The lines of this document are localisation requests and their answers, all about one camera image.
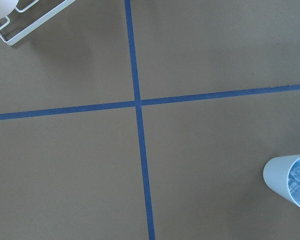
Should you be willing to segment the light blue plastic cup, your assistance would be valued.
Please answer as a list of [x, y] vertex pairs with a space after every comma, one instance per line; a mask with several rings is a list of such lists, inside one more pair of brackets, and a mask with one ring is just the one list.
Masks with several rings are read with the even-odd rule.
[[300, 154], [272, 158], [263, 168], [263, 179], [271, 190], [300, 208], [300, 201], [292, 197], [288, 185], [289, 173], [295, 163], [300, 163]]

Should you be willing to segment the ice cubes in cup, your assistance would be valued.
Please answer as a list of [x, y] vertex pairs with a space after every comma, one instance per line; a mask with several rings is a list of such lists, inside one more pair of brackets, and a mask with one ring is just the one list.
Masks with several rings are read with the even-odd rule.
[[296, 162], [288, 175], [288, 189], [295, 201], [300, 201], [300, 162]]

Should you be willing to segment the white cup in rack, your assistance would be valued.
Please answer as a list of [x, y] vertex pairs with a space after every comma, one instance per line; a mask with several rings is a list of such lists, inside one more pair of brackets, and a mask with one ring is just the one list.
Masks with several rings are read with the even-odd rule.
[[17, 6], [19, 0], [0, 0], [0, 19], [8, 16]]

